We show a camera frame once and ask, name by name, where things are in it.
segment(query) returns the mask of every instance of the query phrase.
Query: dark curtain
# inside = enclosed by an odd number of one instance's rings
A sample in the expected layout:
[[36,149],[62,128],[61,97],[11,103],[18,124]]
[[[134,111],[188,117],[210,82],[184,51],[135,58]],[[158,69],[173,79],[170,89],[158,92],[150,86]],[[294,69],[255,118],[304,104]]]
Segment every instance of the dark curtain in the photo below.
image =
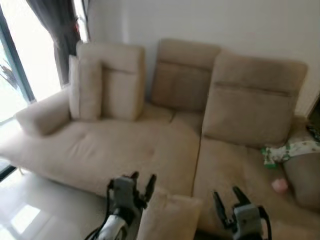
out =
[[76,55],[80,40],[72,0],[26,0],[54,42],[54,57],[61,86],[69,82],[69,55]]

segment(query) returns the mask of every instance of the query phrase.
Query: pink ball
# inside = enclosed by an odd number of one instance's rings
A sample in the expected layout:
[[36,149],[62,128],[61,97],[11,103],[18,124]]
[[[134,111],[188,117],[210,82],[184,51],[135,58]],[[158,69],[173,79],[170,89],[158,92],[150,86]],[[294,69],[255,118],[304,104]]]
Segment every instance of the pink ball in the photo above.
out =
[[284,194],[288,190],[288,183],[284,178],[274,180],[271,185],[278,194]]

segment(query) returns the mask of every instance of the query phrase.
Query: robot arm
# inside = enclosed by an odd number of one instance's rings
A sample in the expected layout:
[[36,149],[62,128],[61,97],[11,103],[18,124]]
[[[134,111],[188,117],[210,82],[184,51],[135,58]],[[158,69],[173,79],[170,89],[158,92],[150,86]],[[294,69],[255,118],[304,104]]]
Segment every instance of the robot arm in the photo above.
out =
[[235,204],[232,208],[232,219],[227,218],[225,206],[216,191],[213,192],[213,199],[223,227],[231,229],[233,240],[262,240],[261,219],[266,221],[268,240],[272,240],[269,216],[265,209],[262,206],[257,207],[252,204],[237,186],[234,186],[232,189],[239,200],[239,203]]
[[[112,179],[107,186],[107,212],[102,225],[90,233],[85,240],[134,240],[138,233],[142,212],[147,208],[154,192],[156,175],[152,175],[145,193],[137,190],[138,172],[131,176]],[[110,190],[113,191],[113,208],[110,212]]]

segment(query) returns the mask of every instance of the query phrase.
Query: sofa armrest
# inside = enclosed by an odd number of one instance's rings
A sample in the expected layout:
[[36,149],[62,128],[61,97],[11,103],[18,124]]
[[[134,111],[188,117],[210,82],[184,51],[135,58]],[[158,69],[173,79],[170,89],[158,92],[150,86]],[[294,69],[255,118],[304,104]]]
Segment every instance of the sofa armrest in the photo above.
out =
[[15,115],[21,128],[31,136],[45,136],[70,121],[69,88],[29,105]]
[[[308,120],[295,117],[291,124],[288,143],[312,141],[306,129]],[[311,210],[320,210],[320,153],[293,156],[283,164],[295,199],[299,205]]]
[[299,205],[320,211],[320,153],[294,156],[283,168]]

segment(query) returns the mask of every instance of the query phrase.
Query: fabric upholstery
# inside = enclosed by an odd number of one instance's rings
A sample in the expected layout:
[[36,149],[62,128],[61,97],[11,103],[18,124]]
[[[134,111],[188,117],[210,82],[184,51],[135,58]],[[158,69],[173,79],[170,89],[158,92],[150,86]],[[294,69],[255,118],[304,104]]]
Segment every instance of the fabric upholstery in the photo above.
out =
[[177,111],[174,113],[172,124],[186,124],[200,135],[203,119],[204,114],[202,112]]
[[69,104],[75,120],[92,121],[101,117],[102,67],[88,58],[69,57]]
[[156,189],[143,212],[137,240],[193,240],[202,201]]
[[306,73],[301,62],[222,52],[214,65],[203,134],[251,147],[282,146]]
[[102,63],[102,116],[136,120],[145,99],[145,51],[142,47],[95,43],[79,44],[77,55]]
[[171,124],[171,118],[165,117],[170,111],[158,109],[150,108],[149,117],[143,113],[135,122],[73,121],[42,139],[20,132],[0,145],[0,156],[15,166],[102,196],[111,178],[133,171],[140,172],[143,186],[150,174],[157,174],[158,187],[190,196],[200,135],[186,124]]
[[[306,129],[308,120],[292,121],[288,143],[314,141]],[[320,211],[320,153],[294,156],[283,164],[296,201],[304,208]]]
[[[317,239],[320,216],[299,208],[290,193],[280,195],[272,189],[271,183],[284,176],[281,168],[265,168],[257,149],[203,137],[193,188],[193,196],[203,200],[199,229],[227,235],[217,217],[212,190],[218,191],[230,216],[237,203],[232,187],[238,186],[254,204],[265,207],[272,221],[273,239]],[[289,238],[289,230],[296,238]]]
[[158,47],[152,102],[176,110],[203,111],[219,52],[213,44],[163,39]]
[[69,89],[29,105],[16,113],[21,128],[31,136],[45,136],[70,121]]
[[292,157],[283,166],[297,202],[320,211],[320,153]]
[[282,93],[215,87],[210,90],[203,132],[235,144],[282,146],[287,139],[293,106],[292,98]]

